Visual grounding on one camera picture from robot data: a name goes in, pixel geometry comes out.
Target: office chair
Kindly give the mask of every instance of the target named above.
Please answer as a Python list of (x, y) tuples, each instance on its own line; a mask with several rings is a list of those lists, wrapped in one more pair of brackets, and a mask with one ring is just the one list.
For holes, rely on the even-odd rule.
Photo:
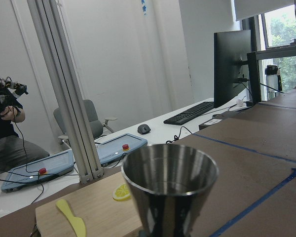
[[(105, 122), (101, 123), (99, 121), (99, 118), (98, 118), (98, 115), (97, 115), (97, 112), (95, 110), (93, 102), (91, 100), (83, 100), (83, 102), (84, 102), (85, 110), (87, 112), (87, 116), (88, 116), (88, 119), (89, 119), (89, 123), (90, 123), (93, 138), (96, 139), (96, 138), (100, 137), (103, 134), (103, 127), (105, 127), (107, 130), (109, 130), (111, 133), (114, 133), (113, 129), (111, 129), (108, 126), (108, 122), (116, 120), (117, 118), (115, 118), (115, 117), (105, 118)], [(68, 140), (68, 136), (67, 136), (67, 133), (66, 133), (66, 128), (65, 128), (62, 116), (60, 114), (60, 109), (59, 108), (56, 108), (54, 110), (54, 117), (55, 117), (55, 119), (57, 121), (58, 126), (60, 127), (61, 131), (64, 134), (64, 135), (59, 136), (58, 138), (60, 138), (62, 140)]]

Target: white desk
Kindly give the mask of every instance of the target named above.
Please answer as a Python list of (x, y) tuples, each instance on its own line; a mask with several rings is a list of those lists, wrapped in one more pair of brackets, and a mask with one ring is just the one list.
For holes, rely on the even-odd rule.
[[(151, 132), (148, 134), (140, 135), (137, 132), (137, 127), (140, 124), (142, 124), (142, 123), (139, 123), (137, 125), (123, 129), (123, 130), (115, 132), (113, 134), (109, 134), (107, 136), (104, 136), (100, 139), (96, 139), (95, 141), (102, 143), (102, 142), (105, 142), (109, 139), (117, 137), (119, 135), (122, 135), (125, 133), (131, 133), (131, 134), (134, 134), (134, 135), (137, 135), (137, 136), (147, 139), (149, 145), (164, 144), (168, 140), (170, 140), (170, 141), (174, 140), (174, 135), (177, 135), (177, 136), (179, 135), (181, 126), (164, 124), (163, 121), (188, 109), (188, 108), (190, 108), (190, 107), (192, 107), (192, 106), (194, 106), (194, 105), (196, 105), (196, 104), (198, 104), (198, 103), (195, 103), (190, 106), (186, 106), (186, 107), (178, 109), (176, 111), (173, 111), (173, 112), (167, 113), (165, 115), (162, 115), (162, 116), (150, 119), (148, 121), (142, 122), (142, 123), (146, 123), (151, 128)], [(183, 126), (188, 128), (192, 133), (197, 132), (199, 130), (198, 126), (200, 124), (204, 123), (205, 121), (210, 120), (212, 118), (213, 114), (221, 114), (224, 111), (226, 111), (228, 107), (230, 107), (234, 104), (235, 104), (235, 100), (231, 100), (230, 102), (226, 103), (224, 106), (221, 106), (220, 108), (217, 108), (217, 109), (213, 109), (213, 110), (207, 112), (206, 113), (207, 115), (199, 116), (199, 117), (185, 123)], [(239, 108), (240, 107), (235, 106), (231, 110), (237, 110)], [(186, 129), (183, 128), (180, 138), (188, 136), (189, 134), (190, 133)], [(77, 174), (77, 173), (75, 170), (73, 170), (69, 174)], [(6, 178), (6, 173), (0, 174), (0, 179), (5, 179), (5, 178)], [(78, 183), (78, 182), (79, 182), (78, 176), (62, 176), (62, 177), (59, 177), (55, 180), (43, 183), (44, 192), (39, 197), (38, 200), (44, 199), (44, 198), (62, 190), (63, 188), (65, 188), (71, 184)], [(26, 187), (26, 188), (23, 188), (19, 191), (12, 192), (12, 193), (2, 193), (0, 190), (0, 217), (31, 204), (31, 202), (38, 197), (38, 195), (41, 193), (41, 191), (42, 191), (41, 185)]]

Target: gray pants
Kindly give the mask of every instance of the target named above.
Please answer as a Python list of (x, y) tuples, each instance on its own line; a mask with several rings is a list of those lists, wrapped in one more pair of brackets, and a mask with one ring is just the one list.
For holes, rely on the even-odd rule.
[(49, 156), (41, 147), (24, 141), (17, 136), (8, 136), (0, 139), (0, 171), (9, 171), (11, 168), (34, 160)]

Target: aluminum frame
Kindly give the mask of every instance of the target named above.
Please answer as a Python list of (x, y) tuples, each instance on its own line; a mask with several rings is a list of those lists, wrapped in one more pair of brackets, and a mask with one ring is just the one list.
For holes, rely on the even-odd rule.
[(27, 0), (83, 184), (103, 176), (55, 0)]

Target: lemon slice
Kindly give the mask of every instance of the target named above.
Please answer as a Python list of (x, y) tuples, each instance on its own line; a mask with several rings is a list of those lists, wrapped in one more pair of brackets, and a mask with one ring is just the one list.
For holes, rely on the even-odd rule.
[(113, 199), (116, 201), (124, 201), (130, 198), (130, 193), (126, 184), (118, 186), (113, 192)]

